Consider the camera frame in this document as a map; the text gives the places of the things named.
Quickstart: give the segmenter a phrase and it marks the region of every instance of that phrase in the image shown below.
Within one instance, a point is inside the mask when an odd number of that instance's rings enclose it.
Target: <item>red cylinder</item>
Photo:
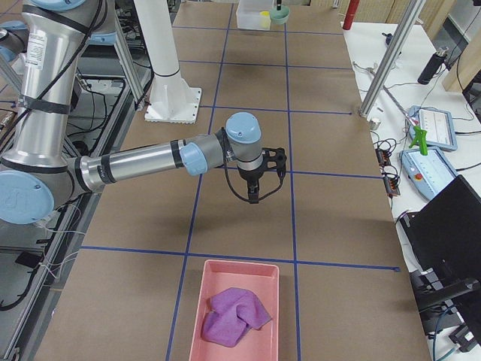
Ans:
[[[355,13],[358,10],[359,2],[361,2],[361,0],[351,0],[351,2],[349,3],[349,7],[347,8],[347,12],[346,12],[346,17],[344,18],[344,25],[343,25],[344,30],[351,29],[351,25],[352,25],[352,22],[354,21]]]

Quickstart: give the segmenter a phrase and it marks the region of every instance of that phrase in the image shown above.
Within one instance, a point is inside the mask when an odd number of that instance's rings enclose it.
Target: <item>pink plastic bin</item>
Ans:
[[[253,291],[272,317],[259,331],[251,329],[235,347],[201,337],[209,299],[230,287]],[[279,340],[279,269],[276,265],[209,259],[204,264],[189,361],[277,361]]]

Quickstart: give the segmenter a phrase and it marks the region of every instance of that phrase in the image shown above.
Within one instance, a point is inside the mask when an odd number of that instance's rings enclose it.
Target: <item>green bowl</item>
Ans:
[[[271,18],[271,23],[275,25],[282,25],[287,22],[289,18],[289,13],[291,11],[288,7],[281,5],[280,10],[277,10],[277,6],[275,5],[272,9],[269,10],[269,17]]]

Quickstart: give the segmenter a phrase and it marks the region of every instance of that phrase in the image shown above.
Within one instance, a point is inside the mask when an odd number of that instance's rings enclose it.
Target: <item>purple towel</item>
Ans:
[[[251,329],[260,329],[271,320],[257,296],[241,288],[229,288],[210,299],[212,311],[202,327],[202,338],[234,347]]]

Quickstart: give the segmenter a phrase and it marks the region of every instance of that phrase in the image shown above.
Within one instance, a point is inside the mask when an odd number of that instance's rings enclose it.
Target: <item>black monitor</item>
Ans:
[[[421,267],[433,268],[444,286],[481,281],[481,198],[459,175],[410,219],[408,237]],[[481,291],[453,299],[481,344]]]

